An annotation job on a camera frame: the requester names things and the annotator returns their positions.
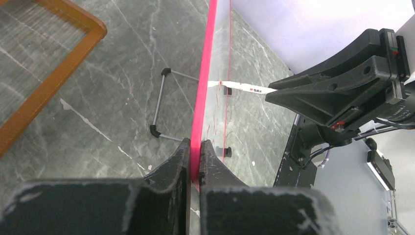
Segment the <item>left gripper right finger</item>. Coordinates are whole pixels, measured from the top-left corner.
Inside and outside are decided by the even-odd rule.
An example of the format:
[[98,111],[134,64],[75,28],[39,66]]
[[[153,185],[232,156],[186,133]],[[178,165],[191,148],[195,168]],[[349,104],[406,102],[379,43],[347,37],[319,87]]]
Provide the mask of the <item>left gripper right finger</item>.
[[200,156],[200,231],[203,235],[335,235],[328,198],[310,188],[250,187],[203,141]]

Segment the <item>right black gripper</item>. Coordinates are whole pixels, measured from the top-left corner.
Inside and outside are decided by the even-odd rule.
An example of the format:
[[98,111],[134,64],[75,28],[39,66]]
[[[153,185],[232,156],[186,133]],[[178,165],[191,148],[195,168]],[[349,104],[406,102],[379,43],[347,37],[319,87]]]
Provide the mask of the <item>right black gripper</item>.
[[415,123],[415,82],[403,36],[392,29],[366,29],[325,61],[269,86],[269,103],[285,107],[314,123],[359,127],[374,118],[395,125]]

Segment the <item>pink-framed whiteboard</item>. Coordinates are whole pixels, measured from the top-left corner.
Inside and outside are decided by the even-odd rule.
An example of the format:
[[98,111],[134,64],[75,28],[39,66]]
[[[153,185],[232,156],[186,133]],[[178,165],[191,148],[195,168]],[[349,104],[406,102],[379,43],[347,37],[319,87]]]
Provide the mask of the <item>pink-framed whiteboard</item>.
[[215,148],[226,145],[228,93],[220,81],[230,78],[231,1],[209,3],[206,33],[201,60],[198,90],[190,141],[190,173],[196,189],[200,188],[199,166],[203,141]]

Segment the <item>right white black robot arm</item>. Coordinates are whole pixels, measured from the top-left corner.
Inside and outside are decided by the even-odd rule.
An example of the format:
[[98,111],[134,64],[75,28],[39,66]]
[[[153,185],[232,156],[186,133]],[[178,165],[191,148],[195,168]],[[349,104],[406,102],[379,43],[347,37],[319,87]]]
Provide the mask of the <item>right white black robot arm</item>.
[[300,116],[292,156],[307,167],[311,149],[350,144],[370,121],[395,129],[415,127],[415,83],[409,40],[392,29],[366,29],[325,61],[269,85],[269,103]]

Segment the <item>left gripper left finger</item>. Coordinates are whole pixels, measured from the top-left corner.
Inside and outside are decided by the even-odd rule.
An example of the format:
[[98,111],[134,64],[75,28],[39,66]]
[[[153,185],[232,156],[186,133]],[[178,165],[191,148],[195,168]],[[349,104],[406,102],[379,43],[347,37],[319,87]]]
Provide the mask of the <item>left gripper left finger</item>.
[[142,178],[39,179],[0,214],[3,235],[186,235],[190,140]]

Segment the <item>white red whiteboard marker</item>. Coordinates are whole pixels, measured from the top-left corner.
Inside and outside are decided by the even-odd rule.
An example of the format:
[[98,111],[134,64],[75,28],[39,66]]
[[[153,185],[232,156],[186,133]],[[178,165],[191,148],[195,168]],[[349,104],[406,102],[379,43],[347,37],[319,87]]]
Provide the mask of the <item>white red whiteboard marker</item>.
[[247,83],[240,83],[234,81],[208,81],[207,87],[215,87],[215,86],[225,86],[227,88],[240,90],[243,92],[253,93],[253,94],[260,94],[260,95],[267,95],[272,92],[276,92],[276,89],[262,87]]

